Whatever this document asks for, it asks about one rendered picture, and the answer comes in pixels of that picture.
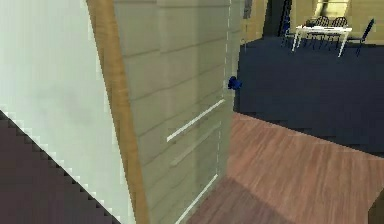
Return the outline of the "pale green room door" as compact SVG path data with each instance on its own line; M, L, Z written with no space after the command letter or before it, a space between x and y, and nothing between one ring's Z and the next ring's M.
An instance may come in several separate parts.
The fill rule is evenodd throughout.
M245 0L113 0L148 215L186 224L226 172Z

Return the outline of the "white dining table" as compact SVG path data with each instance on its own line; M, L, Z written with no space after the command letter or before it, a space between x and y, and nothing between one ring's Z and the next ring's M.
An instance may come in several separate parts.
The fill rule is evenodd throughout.
M342 39L342 44L339 50L338 56L341 56L345 47L345 44L347 42L347 38L349 34L352 32L352 29L350 27L323 27L323 26L313 26L313 27L307 27L307 26L297 26L296 27L296 32L292 44L292 49L291 51L294 52L300 45L302 35L310 32L316 32L320 34L331 34L331 33L336 33L340 34L343 39Z

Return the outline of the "brown wooden door frame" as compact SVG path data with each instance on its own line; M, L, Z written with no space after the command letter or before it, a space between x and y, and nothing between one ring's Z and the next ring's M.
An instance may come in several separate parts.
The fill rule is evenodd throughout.
M113 0L86 0L136 224L150 224Z

